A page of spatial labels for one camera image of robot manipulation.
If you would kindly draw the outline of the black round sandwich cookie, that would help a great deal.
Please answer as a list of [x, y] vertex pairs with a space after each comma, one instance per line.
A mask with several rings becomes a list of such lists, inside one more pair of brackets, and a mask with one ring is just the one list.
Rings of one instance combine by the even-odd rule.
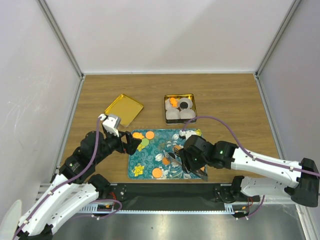
[[189, 102], [188, 101], [181, 101], [179, 107], [181, 110], [189, 109]]
[[175, 161], [176, 160], [176, 155], [174, 153], [169, 152], [168, 155], [169, 155], [170, 161]]

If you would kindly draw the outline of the snowman cookie tin lid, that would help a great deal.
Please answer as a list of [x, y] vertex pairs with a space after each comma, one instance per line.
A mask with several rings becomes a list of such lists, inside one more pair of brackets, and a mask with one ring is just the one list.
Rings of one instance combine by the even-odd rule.
[[120, 124], [128, 127], [142, 111], [144, 105], [126, 94], [120, 94], [104, 111], [106, 115], [121, 118]]

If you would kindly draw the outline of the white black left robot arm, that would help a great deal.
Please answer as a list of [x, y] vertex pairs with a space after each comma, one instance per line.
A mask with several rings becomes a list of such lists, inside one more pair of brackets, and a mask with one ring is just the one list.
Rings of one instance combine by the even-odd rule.
[[58, 170], [47, 190], [20, 217], [15, 238], [50, 240], [80, 209], [97, 200], [110, 201], [122, 208], [119, 200], [109, 198], [110, 183], [96, 166], [113, 152], [132, 156], [141, 143], [129, 131], [90, 131]]

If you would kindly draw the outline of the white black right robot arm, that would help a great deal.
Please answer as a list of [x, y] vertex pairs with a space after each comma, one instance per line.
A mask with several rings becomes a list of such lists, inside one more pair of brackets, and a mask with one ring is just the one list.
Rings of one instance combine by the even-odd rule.
[[320, 173], [309, 158], [301, 161], [277, 159], [243, 148], [240, 144], [218, 141], [212, 144], [194, 131], [181, 131], [183, 147], [178, 151], [185, 172], [197, 172], [204, 166], [252, 172], [262, 179], [236, 177], [230, 195], [236, 201], [269, 195], [289, 197], [296, 204], [318, 206]]

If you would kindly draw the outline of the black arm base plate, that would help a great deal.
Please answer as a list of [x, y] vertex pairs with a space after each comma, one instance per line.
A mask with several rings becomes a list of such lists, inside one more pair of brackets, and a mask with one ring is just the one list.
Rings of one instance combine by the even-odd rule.
[[221, 211], [224, 204], [251, 205], [259, 196], [231, 192], [218, 183], [95, 183], [98, 199], [115, 197], [123, 211]]

